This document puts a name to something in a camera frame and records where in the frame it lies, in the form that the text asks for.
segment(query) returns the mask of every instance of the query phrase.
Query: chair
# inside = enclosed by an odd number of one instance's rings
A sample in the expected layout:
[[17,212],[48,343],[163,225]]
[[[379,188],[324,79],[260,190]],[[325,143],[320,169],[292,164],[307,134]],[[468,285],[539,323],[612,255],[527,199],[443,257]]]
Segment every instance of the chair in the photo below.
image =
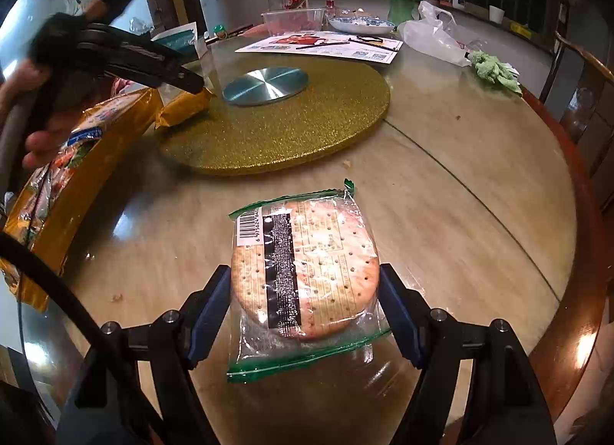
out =
[[545,103],[563,53],[567,49],[584,60],[578,85],[561,126],[584,161],[602,209],[614,199],[614,74],[590,52],[555,32],[558,48],[539,100]]

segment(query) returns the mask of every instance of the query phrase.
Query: green cloth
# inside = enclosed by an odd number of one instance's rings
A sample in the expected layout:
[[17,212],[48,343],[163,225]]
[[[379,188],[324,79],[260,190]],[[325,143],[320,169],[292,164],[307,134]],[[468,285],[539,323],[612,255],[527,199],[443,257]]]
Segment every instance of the green cloth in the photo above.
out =
[[500,83],[512,92],[522,95],[516,75],[495,56],[478,50],[469,54],[469,60],[480,78],[491,83]]

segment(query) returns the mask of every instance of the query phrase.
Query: white cup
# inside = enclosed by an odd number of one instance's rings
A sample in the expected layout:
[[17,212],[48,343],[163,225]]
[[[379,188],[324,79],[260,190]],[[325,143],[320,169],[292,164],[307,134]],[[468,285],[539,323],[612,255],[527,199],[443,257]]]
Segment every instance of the white cup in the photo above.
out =
[[489,19],[493,23],[501,24],[503,21],[503,14],[505,11],[501,10],[499,7],[495,7],[494,5],[488,6]]

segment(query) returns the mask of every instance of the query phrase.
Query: blue and white plate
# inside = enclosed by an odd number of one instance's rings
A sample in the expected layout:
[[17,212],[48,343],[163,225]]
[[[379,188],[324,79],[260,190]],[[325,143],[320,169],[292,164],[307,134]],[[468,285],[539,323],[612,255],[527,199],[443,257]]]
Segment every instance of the blue and white plate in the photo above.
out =
[[387,35],[394,29],[394,24],[389,21],[359,16],[330,18],[328,22],[337,31],[352,33],[352,35]]

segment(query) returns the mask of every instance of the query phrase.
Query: black label strip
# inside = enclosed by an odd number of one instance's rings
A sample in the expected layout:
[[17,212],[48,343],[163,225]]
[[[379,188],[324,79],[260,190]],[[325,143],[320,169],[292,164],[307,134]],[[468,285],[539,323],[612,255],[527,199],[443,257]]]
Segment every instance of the black label strip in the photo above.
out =
[[268,326],[284,334],[301,325],[290,215],[280,213],[263,216],[262,229],[265,240]]

